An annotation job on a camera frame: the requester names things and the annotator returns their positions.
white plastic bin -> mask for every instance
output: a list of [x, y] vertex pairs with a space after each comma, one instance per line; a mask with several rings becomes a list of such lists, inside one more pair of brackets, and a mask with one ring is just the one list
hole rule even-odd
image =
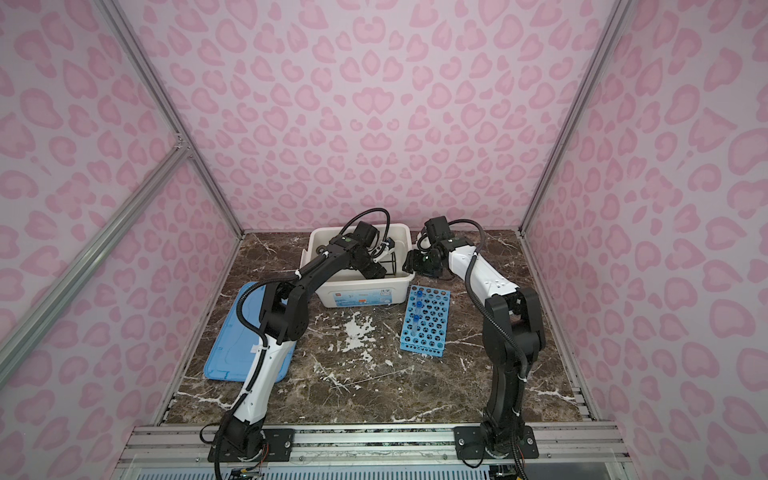
[[[375, 225], [384, 234], [386, 225]], [[317, 257], [317, 247], [327, 245], [328, 242], [339, 234], [340, 227], [318, 228], [310, 235], [310, 246], [301, 253], [301, 266], [307, 265], [311, 259]], [[406, 261], [406, 255], [412, 248], [411, 231], [404, 223], [391, 223], [388, 236], [395, 241], [394, 264], [395, 276], [385, 276], [377, 280], [366, 280], [357, 270], [342, 270], [330, 277], [320, 288], [317, 295], [324, 306], [329, 308], [341, 306], [365, 306], [365, 305], [390, 305], [403, 303], [408, 298], [408, 285], [415, 276], [414, 273], [402, 271], [402, 264]], [[387, 272], [392, 271], [391, 264], [386, 263], [390, 258], [386, 257], [382, 265]]]

black mounting plate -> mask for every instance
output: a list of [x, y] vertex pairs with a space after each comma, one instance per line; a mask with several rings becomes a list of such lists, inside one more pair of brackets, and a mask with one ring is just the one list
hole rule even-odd
[[[463, 440], [464, 445], [460, 445], [459, 440]], [[480, 427], [454, 427], [453, 443], [456, 447], [456, 456], [460, 460], [485, 458], [485, 460], [493, 461], [493, 458], [485, 452], [485, 443], [480, 433]], [[538, 458], [536, 438], [533, 436], [533, 429], [530, 426], [523, 427], [523, 439], [518, 441], [518, 446], [524, 458]]]
[[[293, 450], [293, 429], [262, 429], [264, 436], [266, 437], [266, 443], [270, 446], [269, 452], [266, 455], [265, 462], [288, 462], [290, 459], [291, 450]], [[208, 452], [208, 461], [214, 461], [215, 445], [211, 446]], [[226, 439], [221, 445], [221, 457], [222, 463], [226, 462], [240, 462], [237, 457], [240, 451], [235, 449]]]

marble tabletop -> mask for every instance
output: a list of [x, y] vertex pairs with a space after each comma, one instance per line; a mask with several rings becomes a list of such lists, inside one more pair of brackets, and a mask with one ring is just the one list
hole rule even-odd
[[[296, 269], [308, 239], [308, 233], [246, 236], [165, 422], [217, 422], [231, 407], [242, 384], [203, 374], [224, 319], [242, 285]], [[533, 286], [513, 231], [489, 231], [483, 256], [511, 281]], [[451, 291], [442, 358], [399, 348], [405, 303], [330, 309], [314, 296], [309, 329], [296, 344], [285, 379], [273, 388], [266, 423], [479, 422], [491, 388], [482, 318], [458, 277], [417, 276], [413, 283]], [[579, 421], [548, 320], [545, 329], [547, 346], [528, 381], [525, 421]]]

pink leopard print wallpaper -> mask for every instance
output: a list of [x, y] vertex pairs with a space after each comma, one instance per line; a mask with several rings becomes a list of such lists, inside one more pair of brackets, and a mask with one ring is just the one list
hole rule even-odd
[[612, 0], [124, 0], [247, 229], [516, 227]]
[[643, 0], [530, 235], [643, 478], [768, 475], [767, 15]]
[[88, 0], [0, 5], [0, 342], [175, 143]]
[[0, 392], [0, 477], [109, 478], [235, 243], [183, 165]]

blue label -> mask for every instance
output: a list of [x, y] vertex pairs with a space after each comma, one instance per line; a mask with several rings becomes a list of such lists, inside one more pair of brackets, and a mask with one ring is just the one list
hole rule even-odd
[[392, 303], [391, 288], [375, 288], [371, 290], [347, 290], [331, 292], [336, 306], [389, 305]]

